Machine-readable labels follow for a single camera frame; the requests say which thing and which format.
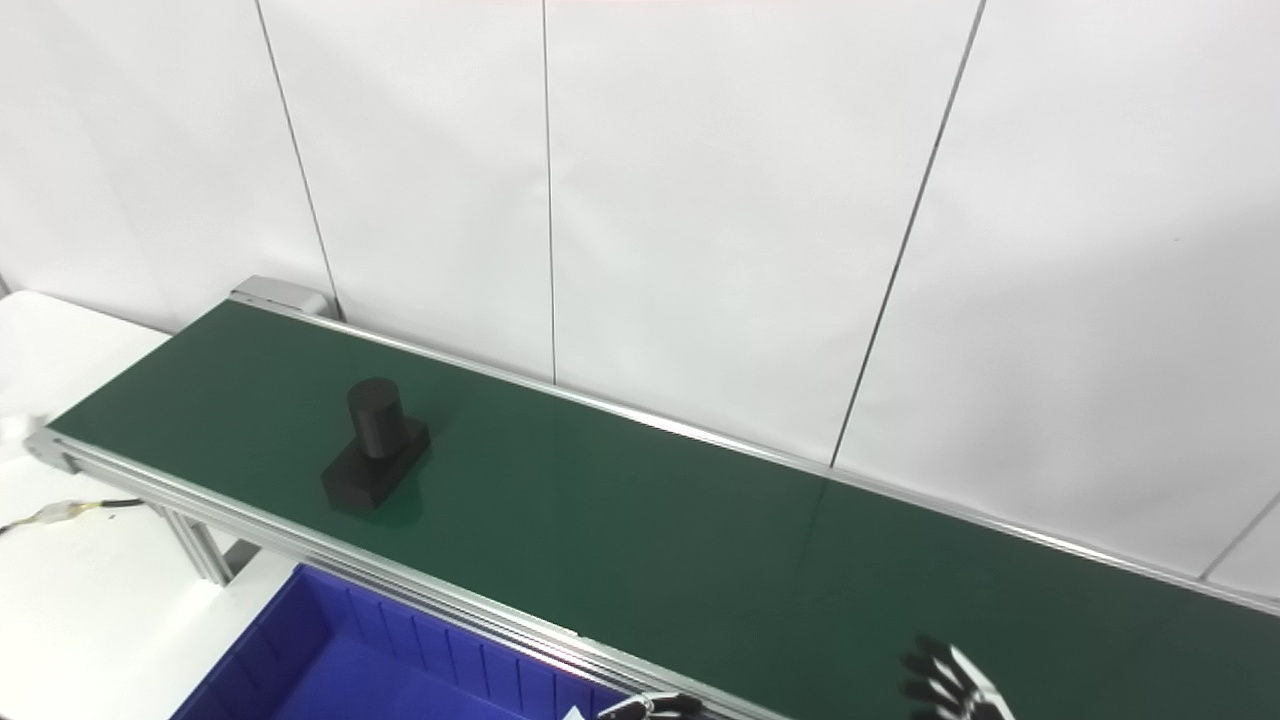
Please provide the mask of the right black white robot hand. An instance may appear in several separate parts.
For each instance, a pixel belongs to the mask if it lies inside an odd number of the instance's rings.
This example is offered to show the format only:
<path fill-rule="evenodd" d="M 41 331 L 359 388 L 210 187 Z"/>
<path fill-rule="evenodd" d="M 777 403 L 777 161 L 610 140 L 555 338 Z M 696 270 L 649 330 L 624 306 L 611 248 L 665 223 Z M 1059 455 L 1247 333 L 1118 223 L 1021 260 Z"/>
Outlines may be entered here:
<path fill-rule="evenodd" d="M 997 688 L 957 646 L 918 635 L 900 657 L 906 670 L 899 692 L 916 707 L 911 719 L 1014 719 Z"/>

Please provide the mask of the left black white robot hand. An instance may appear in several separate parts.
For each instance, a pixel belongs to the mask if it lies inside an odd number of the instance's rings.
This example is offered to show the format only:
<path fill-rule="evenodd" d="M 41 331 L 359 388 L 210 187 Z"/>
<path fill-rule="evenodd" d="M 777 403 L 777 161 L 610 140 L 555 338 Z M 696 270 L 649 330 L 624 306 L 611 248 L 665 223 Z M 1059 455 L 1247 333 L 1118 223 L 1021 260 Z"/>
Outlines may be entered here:
<path fill-rule="evenodd" d="M 631 694 L 595 714 L 599 720 L 695 719 L 704 702 L 684 692 Z"/>

